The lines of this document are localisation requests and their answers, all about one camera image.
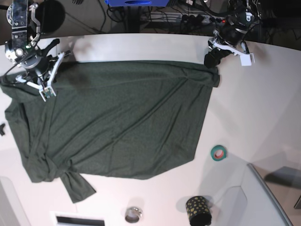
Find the white table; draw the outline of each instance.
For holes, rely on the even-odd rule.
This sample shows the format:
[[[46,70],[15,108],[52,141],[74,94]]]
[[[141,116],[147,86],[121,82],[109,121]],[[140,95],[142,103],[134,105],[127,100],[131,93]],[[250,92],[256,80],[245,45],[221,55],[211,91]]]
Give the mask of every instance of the white table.
[[[44,47],[51,40],[42,40],[39,45]],[[65,37],[52,53],[72,47],[70,60],[81,62],[171,60],[202,64],[207,40],[170,34]],[[249,49],[255,54],[253,66],[242,67],[235,56],[219,65],[221,83],[213,89],[194,161],[144,181],[83,175],[97,193],[76,205],[60,179],[30,182],[7,126],[6,136],[0,137],[0,176],[13,182],[31,225],[52,226],[49,212],[55,211],[105,218],[108,226],[125,226],[126,207],[139,206],[144,217],[138,226],[188,226],[185,202],[194,195],[207,195],[215,204],[214,226],[221,213],[218,201],[227,188],[241,185],[247,162],[270,172],[291,164],[300,166],[301,52],[259,43],[250,43]],[[1,52],[3,74],[11,64],[3,46]],[[5,121],[9,103],[10,98],[0,91],[0,123]],[[210,157],[211,148],[217,144],[230,152],[221,162]],[[254,198],[256,190],[249,195]],[[249,220],[245,226],[282,225],[277,217],[262,224],[262,218],[251,216],[244,216]],[[293,218],[301,222],[300,217]]]

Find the white label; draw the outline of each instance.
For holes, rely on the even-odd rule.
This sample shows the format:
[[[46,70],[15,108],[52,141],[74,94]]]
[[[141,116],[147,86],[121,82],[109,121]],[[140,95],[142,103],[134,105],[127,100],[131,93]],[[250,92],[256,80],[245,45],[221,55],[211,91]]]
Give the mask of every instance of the white label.
[[[186,0],[187,4],[190,4],[191,6],[193,5],[193,0]]]

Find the black clamp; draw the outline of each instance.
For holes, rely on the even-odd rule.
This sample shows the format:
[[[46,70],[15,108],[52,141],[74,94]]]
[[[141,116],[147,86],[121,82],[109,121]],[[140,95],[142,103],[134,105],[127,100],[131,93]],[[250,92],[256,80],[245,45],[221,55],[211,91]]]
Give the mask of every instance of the black clamp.
[[[205,55],[204,65],[207,68],[214,68],[221,63],[221,59],[230,55],[230,50],[213,48],[209,53]]]
[[[0,125],[0,135],[1,135],[1,136],[5,135],[5,132],[4,132],[4,130],[3,130],[4,127],[5,127],[5,124],[4,124],[4,123]]]

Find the shirt sleeve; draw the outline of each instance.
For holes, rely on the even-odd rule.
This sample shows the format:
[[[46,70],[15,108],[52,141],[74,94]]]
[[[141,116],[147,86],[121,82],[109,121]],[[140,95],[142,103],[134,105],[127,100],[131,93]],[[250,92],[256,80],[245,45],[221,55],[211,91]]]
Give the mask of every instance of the shirt sleeve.
[[[96,193],[94,188],[79,173],[64,173],[61,180],[73,203],[83,201]]]

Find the floor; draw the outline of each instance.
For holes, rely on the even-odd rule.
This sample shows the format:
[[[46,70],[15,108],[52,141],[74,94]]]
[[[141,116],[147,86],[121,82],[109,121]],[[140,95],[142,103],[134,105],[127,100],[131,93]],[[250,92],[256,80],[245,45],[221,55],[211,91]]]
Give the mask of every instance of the floor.
[[[74,5],[70,0],[59,0],[66,11],[66,18],[64,24],[54,33],[45,35],[44,38],[50,37],[63,37],[63,36],[74,36],[74,35],[87,35],[87,34],[95,34],[103,25],[102,31],[105,33],[124,33],[125,27],[123,23],[116,23],[112,21],[109,16],[106,14],[104,16],[102,9],[99,3],[102,4],[104,11],[107,11],[108,7],[104,3],[103,0],[85,0],[81,5]],[[0,4],[9,5],[11,0],[0,0]],[[210,4],[210,8],[213,11],[221,12],[226,10],[227,1],[225,0],[209,0],[208,4]],[[4,44],[5,41],[10,39],[10,25],[6,20],[6,11],[0,10],[0,45]],[[142,30],[142,32],[153,32],[154,30]],[[273,41],[268,40],[268,36],[266,37],[266,42],[269,44],[274,44],[277,46],[292,48],[301,50],[301,39],[296,40],[296,37],[292,30],[287,31],[270,31],[273,34]],[[296,36],[301,37],[301,30],[295,30]]]

